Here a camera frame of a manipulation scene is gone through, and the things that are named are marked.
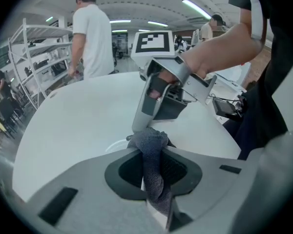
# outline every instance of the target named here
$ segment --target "person in black shirt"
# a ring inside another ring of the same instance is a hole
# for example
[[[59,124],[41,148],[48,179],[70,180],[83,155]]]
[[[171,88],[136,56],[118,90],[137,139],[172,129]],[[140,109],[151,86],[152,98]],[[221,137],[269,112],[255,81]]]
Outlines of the person in black shirt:
[[[273,32],[272,57],[256,85],[247,91],[248,108],[242,122],[227,121],[224,126],[241,148],[239,159],[251,150],[264,147],[272,138],[288,129],[272,95],[293,66],[293,0],[229,0],[240,7],[240,22],[225,34],[186,51],[182,57],[193,73],[206,74],[252,60],[263,49],[267,19]],[[159,78],[174,82],[168,71]],[[152,91],[152,98],[159,93]]]
[[[2,71],[0,71],[0,93],[4,98],[11,101],[11,104],[18,116],[24,113],[18,102],[12,97],[9,82],[5,80],[5,75]]]

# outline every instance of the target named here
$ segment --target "floor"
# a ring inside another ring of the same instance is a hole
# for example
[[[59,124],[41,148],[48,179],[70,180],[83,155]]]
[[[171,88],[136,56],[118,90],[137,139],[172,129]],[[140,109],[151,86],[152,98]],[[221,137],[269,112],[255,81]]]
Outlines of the floor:
[[[120,73],[139,71],[139,67],[131,58],[123,58],[117,60],[115,67]],[[0,143],[0,188],[3,194],[11,199],[17,198],[12,190],[12,174],[15,157],[21,138],[25,132],[29,121],[35,113],[33,106],[29,103],[25,108],[25,115],[22,116],[22,126],[17,128],[17,134],[14,134],[15,139],[1,136]]]

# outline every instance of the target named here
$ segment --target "dark gray cloth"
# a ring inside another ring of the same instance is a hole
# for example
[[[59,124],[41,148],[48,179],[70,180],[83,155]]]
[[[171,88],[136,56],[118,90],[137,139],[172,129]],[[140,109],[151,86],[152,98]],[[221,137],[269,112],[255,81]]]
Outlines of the dark gray cloth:
[[[168,215],[171,201],[170,185],[160,174],[161,151],[168,144],[165,132],[146,128],[135,133],[128,148],[138,148],[143,157],[143,181],[151,205],[164,215]]]

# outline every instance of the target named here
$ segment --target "ceiling light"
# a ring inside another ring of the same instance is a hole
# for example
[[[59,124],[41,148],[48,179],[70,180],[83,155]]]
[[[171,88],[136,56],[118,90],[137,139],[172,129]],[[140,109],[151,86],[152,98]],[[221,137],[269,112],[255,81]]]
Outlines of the ceiling light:
[[[211,19],[211,16],[207,12],[205,12],[203,9],[201,9],[199,6],[197,6],[196,4],[191,2],[190,0],[182,0],[182,2],[184,4],[186,4],[187,6],[191,7],[192,9],[196,10],[198,13],[200,13],[206,19],[208,19],[208,20]]]
[[[167,24],[160,23],[160,22],[148,21],[148,23],[150,23],[150,24],[155,24],[155,25],[162,26],[162,27],[168,27]]]
[[[117,33],[117,32],[127,32],[126,29],[119,29],[119,30],[112,30],[113,33]]]
[[[109,23],[122,23],[122,22],[131,22],[131,20],[112,20]]]
[[[52,20],[53,19],[53,17],[50,17],[50,18],[48,18],[46,21],[50,21],[50,20]]]

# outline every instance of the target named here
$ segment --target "white table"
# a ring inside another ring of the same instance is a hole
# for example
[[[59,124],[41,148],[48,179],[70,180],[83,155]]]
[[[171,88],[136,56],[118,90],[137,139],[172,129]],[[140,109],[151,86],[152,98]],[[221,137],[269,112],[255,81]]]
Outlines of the white table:
[[[13,190],[27,202],[74,164],[125,148],[144,85],[139,73],[132,72],[53,91],[20,142]],[[174,145],[190,152],[227,158],[237,158],[240,153],[228,132],[199,102],[190,103],[176,120],[157,121],[152,127],[165,131]]]

